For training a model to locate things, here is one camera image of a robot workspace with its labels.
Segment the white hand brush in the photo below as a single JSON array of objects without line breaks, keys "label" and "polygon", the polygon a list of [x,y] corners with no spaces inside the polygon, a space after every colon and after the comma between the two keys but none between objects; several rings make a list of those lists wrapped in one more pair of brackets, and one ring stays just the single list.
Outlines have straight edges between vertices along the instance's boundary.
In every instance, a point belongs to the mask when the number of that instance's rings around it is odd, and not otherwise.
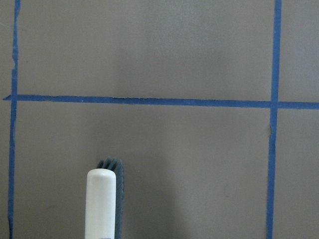
[{"label": "white hand brush", "polygon": [[120,239],[123,208],[124,167],[107,158],[87,174],[84,238]]}]

